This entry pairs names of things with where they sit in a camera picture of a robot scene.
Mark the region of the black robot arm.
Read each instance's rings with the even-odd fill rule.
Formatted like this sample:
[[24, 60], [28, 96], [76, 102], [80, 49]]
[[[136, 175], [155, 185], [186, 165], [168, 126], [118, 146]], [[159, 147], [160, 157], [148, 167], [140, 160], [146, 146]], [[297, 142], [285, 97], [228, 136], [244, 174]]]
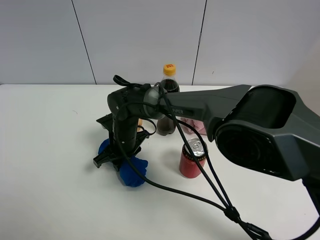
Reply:
[[320, 118], [297, 92], [272, 86], [236, 85], [216, 90], [167, 93], [160, 84], [123, 83], [107, 97], [110, 114], [98, 122], [109, 145], [93, 162], [119, 170], [149, 137], [139, 119], [179, 117], [204, 123], [207, 138], [232, 163], [289, 181], [302, 180], [320, 207]]

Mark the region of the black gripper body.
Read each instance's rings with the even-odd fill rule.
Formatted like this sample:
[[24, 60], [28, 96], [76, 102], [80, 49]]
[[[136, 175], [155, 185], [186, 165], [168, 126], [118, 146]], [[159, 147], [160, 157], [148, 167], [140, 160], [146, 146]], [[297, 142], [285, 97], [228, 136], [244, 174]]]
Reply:
[[134, 156], [141, 151], [141, 144], [149, 136], [138, 132], [138, 118], [130, 117], [125, 120], [116, 120], [110, 113], [96, 120], [109, 133], [109, 145], [104, 150], [113, 150], [124, 156]]

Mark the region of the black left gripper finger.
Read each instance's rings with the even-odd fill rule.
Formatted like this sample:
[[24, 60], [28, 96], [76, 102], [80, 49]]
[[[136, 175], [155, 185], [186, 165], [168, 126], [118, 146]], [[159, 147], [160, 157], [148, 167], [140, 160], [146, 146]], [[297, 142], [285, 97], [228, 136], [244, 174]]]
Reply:
[[93, 158], [93, 163], [97, 168], [100, 168], [102, 164], [112, 163], [117, 172], [120, 171], [123, 161], [123, 156], [112, 149], [106, 149]]

